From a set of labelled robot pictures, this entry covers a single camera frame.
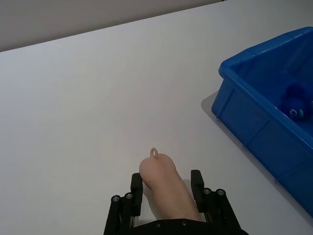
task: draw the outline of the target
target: gray wall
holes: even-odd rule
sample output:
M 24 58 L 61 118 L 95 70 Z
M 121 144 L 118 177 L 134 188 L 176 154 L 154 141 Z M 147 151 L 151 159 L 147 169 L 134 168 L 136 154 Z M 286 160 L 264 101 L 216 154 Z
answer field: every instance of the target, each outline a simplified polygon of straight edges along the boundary
M 0 0 L 0 51 L 221 0 Z

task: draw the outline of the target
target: table surface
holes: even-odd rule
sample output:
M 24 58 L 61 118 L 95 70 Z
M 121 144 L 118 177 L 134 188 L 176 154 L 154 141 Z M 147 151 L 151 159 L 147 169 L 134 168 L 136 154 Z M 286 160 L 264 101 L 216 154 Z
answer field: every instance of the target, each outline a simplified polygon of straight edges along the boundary
M 220 63 L 312 25 L 310 0 L 229 0 L 0 53 L 0 228 L 102 234 L 151 147 L 224 188 L 251 235 L 312 234 L 201 109 Z M 146 197 L 140 222 L 154 220 Z

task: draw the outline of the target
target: blue container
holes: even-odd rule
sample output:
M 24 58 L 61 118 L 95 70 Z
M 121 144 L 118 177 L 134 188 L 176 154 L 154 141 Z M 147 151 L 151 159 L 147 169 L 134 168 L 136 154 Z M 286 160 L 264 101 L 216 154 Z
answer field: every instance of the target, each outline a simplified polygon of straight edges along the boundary
M 313 118 L 294 122 L 279 110 L 290 84 L 313 84 L 313 27 L 246 49 L 219 73 L 213 113 L 313 216 Z

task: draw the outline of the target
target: screw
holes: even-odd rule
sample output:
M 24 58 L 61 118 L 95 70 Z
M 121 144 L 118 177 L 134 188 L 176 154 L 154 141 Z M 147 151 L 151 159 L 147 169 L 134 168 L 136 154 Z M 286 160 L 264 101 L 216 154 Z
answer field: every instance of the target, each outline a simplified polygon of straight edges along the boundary
M 209 194 L 211 191 L 206 188 L 203 192 L 204 192 L 205 194 Z
M 112 199 L 114 202 L 117 202 L 119 200 L 119 197 L 115 196 L 113 199 Z
M 127 199 L 131 199 L 133 197 L 133 195 L 131 194 L 131 193 L 128 193 L 127 195 L 126 195 L 126 198 Z
M 219 195 L 224 195 L 224 191 L 222 191 L 222 190 L 218 190 L 217 193 L 218 193 Z
M 187 221 L 186 220 L 182 220 L 181 221 L 181 225 L 185 227 L 187 225 Z

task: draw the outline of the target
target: blue plastic bin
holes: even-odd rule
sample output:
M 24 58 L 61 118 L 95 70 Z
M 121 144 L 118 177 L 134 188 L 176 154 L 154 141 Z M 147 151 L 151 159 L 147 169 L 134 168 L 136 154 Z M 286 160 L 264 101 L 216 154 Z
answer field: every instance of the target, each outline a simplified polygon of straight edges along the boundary
M 313 82 L 313 27 L 246 49 L 219 73 L 213 113 L 313 216 L 313 118 L 294 122 L 278 109 L 290 84 Z

